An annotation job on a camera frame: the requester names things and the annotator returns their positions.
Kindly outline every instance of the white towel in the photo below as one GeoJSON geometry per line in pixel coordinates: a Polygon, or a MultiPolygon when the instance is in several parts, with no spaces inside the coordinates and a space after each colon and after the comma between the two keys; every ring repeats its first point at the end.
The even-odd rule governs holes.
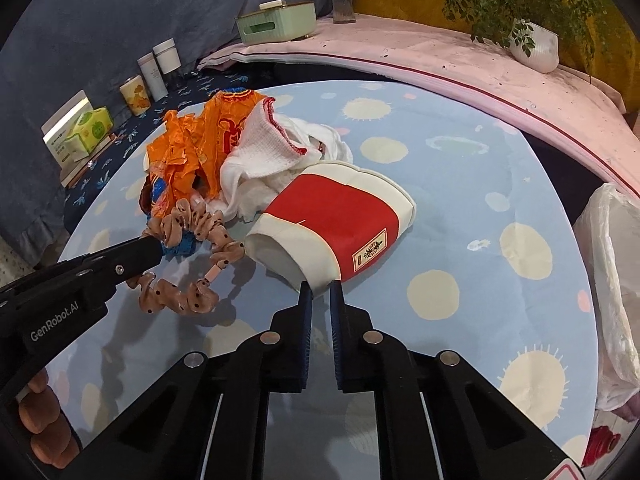
{"type": "Polygon", "coordinates": [[[272,97],[255,105],[238,145],[220,169],[220,195],[208,201],[225,221],[238,215],[251,221],[293,179],[320,160],[353,162],[351,150],[330,126],[312,124],[273,111],[272,97]]]}

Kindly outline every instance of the red and white paper cup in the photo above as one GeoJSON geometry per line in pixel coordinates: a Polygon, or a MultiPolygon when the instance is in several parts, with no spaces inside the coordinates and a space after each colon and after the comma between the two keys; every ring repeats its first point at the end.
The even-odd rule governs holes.
{"type": "Polygon", "coordinates": [[[415,202],[398,184],[346,162],[309,166],[271,202],[244,246],[296,290],[314,293],[370,267],[414,222],[415,202]]]}

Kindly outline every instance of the metal screw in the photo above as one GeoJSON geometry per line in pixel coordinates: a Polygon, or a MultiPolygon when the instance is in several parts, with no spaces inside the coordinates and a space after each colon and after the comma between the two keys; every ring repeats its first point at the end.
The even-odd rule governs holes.
{"type": "Polygon", "coordinates": [[[197,368],[204,362],[204,357],[198,352],[191,352],[184,356],[182,362],[188,368],[197,368]]]}
{"type": "Polygon", "coordinates": [[[446,350],[440,354],[442,364],[447,366],[455,366],[460,362],[460,356],[451,350],[446,350]]]}
{"type": "Polygon", "coordinates": [[[382,337],[382,334],[377,330],[369,330],[368,332],[365,332],[362,338],[370,345],[377,345],[378,343],[382,343],[382,340],[384,339],[382,337]]]}
{"type": "Polygon", "coordinates": [[[280,334],[277,332],[265,332],[260,336],[260,341],[265,345],[275,345],[280,341],[280,334]]]}

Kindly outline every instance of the gold label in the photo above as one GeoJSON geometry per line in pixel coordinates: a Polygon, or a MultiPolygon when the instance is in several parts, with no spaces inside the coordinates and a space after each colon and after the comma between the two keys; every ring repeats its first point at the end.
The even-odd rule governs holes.
{"type": "Polygon", "coordinates": [[[367,265],[373,258],[386,249],[386,229],[382,229],[373,240],[368,242],[358,252],[353,254],[353,270],[358,272],[367,265]]]}

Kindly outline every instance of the light blue tablecloth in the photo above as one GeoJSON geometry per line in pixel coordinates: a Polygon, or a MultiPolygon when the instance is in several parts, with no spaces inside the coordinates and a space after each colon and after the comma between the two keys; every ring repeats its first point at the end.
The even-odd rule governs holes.
{"type": "MultiPolygon", "coordinates": [[[[277,97],[280,113],[337,128],[355,164],[389,176],[417,203],[414,225],[345,284],[347,301],[412,350],[459,352],[580,461],[596,392],[589,285],[562,205],[521,133],[402,84],[328,81],[263,92],[277,97]]],[[[63,259],[140,234],[144,149],[109,181],[63,259]]],[[[231,232],[239,238],[249,228],[231,232]]],[[[184,284],[208,269],[206,252],[156,272],[184,284]]],[[[248,258],[213,288],[224,298],[216,311],[184,318],[143,313],[139,292],[120,286],[109,315],[52,362],[54,389],[85,442],[183,354],[231,351],[296,302],[248,258]]],[[[378,478],[372,395],[336,390],[330,333],[319,298],[308,389],[271,399],[266,479],[378,478]]]]}

